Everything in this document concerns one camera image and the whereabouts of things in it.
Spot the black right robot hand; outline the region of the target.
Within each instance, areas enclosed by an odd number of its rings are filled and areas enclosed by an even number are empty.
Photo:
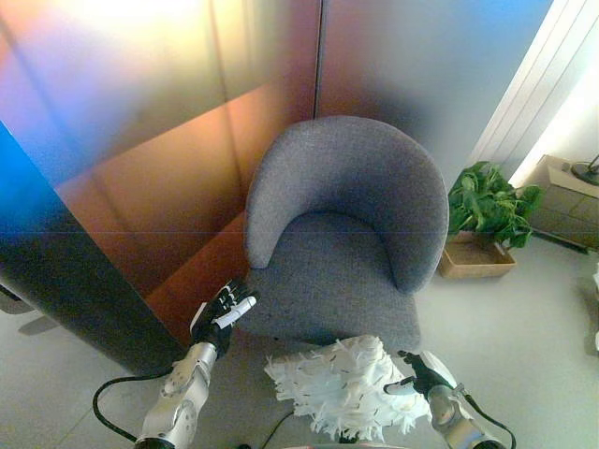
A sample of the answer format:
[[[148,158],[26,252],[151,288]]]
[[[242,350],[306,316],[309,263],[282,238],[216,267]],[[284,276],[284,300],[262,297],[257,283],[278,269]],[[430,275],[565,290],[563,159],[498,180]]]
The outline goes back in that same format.
[[[429,351],[413,354],[399,351],[398,356],[409,365],[414,374],[392,384],[385,384],[383,391],[391,396],[407,396],[412,392],[421,394],[425,399],[436,386],[444,386],[451,390],[458,386],[458,382],[450,373],[443,362]]]

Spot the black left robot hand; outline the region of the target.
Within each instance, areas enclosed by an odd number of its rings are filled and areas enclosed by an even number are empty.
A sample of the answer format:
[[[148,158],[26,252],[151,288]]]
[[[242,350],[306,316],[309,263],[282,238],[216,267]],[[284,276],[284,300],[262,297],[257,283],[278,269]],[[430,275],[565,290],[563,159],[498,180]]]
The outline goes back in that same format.
[[[212,344],[220,358],[228,350],[233,325],[260,299],[240,278],[226,283],[217,294],[201,304],[189,326],[192,342]]]

